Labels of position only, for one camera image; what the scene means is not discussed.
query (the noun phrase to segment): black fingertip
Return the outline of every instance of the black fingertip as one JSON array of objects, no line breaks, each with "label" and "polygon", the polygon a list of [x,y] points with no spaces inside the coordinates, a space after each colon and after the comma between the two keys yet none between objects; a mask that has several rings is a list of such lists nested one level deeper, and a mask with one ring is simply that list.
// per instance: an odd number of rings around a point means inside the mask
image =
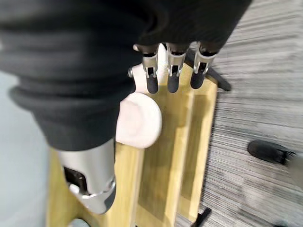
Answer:
[{"label": "black fingertip", "polygon": [[202,86],[203,81],[204,81],[204,75],[201,71],[198,72],[197,74],[193,72],[190,80],[190,85],[193,89],[198,89]]},{"label": "black fingertip", "polygon": [[179,77],[177,73],[172,73],[172,76],[167,79],[167,89],[170,93],[175,93],[179,88]]},{"label": "black fingertip", "polygon": [[147,90],[151,94],[156,94],[158,92],[158,79],[153,77],[153,74],[149,78],[146,78]]}]

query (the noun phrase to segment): gray carpet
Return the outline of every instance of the gray carpet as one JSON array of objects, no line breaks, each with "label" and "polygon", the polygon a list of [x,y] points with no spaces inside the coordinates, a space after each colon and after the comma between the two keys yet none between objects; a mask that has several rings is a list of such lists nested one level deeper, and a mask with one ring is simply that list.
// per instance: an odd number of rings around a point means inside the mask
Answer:
[{"label": "gray carpet", "polygon": [[[219,92],[200,209],[205,227],[303,226],[303,190],[284,166],[250,156],[253,139],[303,151],[303,0],[255,0],[213,66]],[[176,226],[190,226],[178,217]]]}]

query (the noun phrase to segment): wooden plank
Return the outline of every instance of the wooden plank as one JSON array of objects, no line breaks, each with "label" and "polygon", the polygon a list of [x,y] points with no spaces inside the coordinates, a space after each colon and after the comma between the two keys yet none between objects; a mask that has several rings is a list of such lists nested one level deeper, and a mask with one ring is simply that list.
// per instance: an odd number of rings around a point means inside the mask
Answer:
[{"label": "wooden plank", "polygon": [[184,65],[176,93],[166,85],[151,97],[159,105],[163,126],[158,141],[145,150],[136,224],[139,227],[172,227],[178,208],[194,91],[191,68]]},{"label": "wooden plank", "polygon": [[205,79],[195,91],[192,127],[189,133],[187,157],[178,204],[178,212],[187,219],[196,220],[211,136],[217,84]]},{"label": "wooden plank", "polygon": [[67,227],[74,218],[81,218],[91,227],[133,227],[143,157],[142,149],[116,144],[115,202],[106,214],[93,215],[68,190],[59,160],[52,151],[47,226]]}]

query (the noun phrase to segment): black shoe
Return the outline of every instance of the black shoe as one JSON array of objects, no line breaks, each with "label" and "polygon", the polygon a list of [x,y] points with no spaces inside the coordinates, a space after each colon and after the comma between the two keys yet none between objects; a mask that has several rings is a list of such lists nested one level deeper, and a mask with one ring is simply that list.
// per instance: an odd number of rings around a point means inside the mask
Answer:
[{"label": "black shoe", "polygon": [[247,151],[254,157],[271,162],[285,164],[289,151],[287,148],[262,140],[254,140],[247,146]]}]

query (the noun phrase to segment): robotic hand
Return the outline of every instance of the robotic hand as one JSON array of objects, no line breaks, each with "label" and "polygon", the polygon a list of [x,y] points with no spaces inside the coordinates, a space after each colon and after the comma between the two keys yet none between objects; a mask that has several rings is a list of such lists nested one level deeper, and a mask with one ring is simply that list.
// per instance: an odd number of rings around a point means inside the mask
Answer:
[{"label": "robotic hand", "polygon": [[199,88],[250,2],[0,0],[0,69],[19,77],[10,96],[32,112],[88,209],[105,213],[115,199],[116,122],[134,90],[130,67],[143,62],[156,93],[157,50],[166,43],[168,90],[176,92],[197,41],[191,86]]}]

